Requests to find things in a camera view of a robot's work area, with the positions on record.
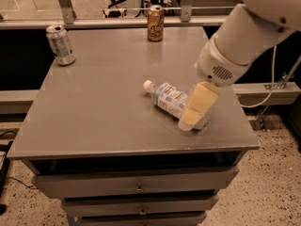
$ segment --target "white cable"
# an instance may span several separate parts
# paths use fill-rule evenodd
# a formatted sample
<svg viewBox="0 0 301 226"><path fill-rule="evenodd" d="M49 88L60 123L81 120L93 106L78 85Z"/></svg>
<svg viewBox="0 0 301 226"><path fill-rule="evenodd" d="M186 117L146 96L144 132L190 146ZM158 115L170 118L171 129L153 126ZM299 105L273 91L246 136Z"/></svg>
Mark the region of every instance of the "white cable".
<svg viewBox="0 0 301 226"><path fill-rule="evenodd" d="M242 105L243 108L254 108L254 107L257 107L257 106L262 105L263 103L265 103L271 97L271 95L273 93L274 79L275 79L274 77L275 77L275 57L276 57L276 50L277 50L277 46L274 47L274 52L273 52L273 60L272 60L272 84L271 84L271 88L270 88L270 93L260 103L255 104L255 105Z"/></svg>

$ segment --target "can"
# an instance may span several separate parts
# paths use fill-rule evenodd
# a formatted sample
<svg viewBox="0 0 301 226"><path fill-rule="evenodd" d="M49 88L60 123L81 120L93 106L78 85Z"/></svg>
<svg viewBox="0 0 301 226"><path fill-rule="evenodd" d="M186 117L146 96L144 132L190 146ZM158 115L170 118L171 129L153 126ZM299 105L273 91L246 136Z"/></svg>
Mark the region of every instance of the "can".
<svg viewBox="0 0 301 226"><path fill-rule="evenodd" d="M148 11L148 38L150 41L160 41L163 38L164 10L160 5L150 6Z"/></svg>
<svg viewBox="0 0 301 226"><path fill-rule="evenodd" d="M59 65L68 65L74 62L71 42L66 29L62 25L49 26L46 28L46 37L55 55L55 61Z"/></svg>

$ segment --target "brown can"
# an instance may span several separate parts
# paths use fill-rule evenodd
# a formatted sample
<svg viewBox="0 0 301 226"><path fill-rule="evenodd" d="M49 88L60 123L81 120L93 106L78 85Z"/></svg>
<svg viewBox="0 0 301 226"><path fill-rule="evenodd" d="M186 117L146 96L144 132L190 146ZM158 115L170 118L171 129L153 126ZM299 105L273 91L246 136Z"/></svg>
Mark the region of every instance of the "brown can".
<svg viewBox="0 0 301 226"><path fill-rule="evenodd" d="M159 5L150 6L148 11L148 38L150 41L160 41L163 38L164 10Z"/></svg>

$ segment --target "bottle label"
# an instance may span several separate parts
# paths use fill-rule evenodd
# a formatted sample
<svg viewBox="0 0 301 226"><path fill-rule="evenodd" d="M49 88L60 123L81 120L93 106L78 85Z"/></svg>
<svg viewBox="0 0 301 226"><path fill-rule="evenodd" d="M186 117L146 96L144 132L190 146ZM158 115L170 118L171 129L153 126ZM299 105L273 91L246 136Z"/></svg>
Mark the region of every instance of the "bottle label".
<svg viewBox="0 0 301 226"><path fill-rule="evenodd" d="M155 91L154 95L156 104L160 108L178 119L181 117L187 100L186 93L168 83L164 83Z"/></svg>

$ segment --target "drawer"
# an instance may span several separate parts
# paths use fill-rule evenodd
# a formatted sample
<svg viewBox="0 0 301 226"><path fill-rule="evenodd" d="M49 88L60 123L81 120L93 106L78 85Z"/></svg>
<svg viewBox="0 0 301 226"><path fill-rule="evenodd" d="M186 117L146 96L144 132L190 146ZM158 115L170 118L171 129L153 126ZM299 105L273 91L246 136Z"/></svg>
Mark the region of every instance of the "drawer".
<svg viewBox="0 0 301 226"><path fill-rule="evenodd" d="M205 213L162 214L151 216L80 218L81 226L197 226Z"/></svg>
<svg viewBox="0 0 301 226"><path fill-rule="evenodd" d="M104 199L63 202L62 209L72 217L121 216L211 210L217 196L204 196L201 192L160 193L135 197L104 197Z"/></svg>
<svg viewBox="0 0 301 226"><path fill-rule="evenodd" d="M66 199L226 188L237 172L236 167L220 167L39 175L32 184L49 198Z"/></svg>

